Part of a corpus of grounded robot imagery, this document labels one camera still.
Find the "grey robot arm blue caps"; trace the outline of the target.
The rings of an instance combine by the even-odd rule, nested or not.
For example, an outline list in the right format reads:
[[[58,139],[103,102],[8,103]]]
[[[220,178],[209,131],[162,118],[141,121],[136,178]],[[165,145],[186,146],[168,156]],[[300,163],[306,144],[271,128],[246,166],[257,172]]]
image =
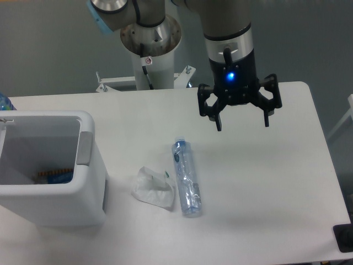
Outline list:
[[[220,112],[228,105],[253,104],[271,116],[282,106],[278,80],[259,80],[248,1],[175,1],[198,14],[214,84],[200,84],[199,112],[221,129]],[[165,1],[88,1],[99,29],[120,32],[132,55],[136,87],[174,87],[173,51],[181,41],[178,22],[165,11]]]

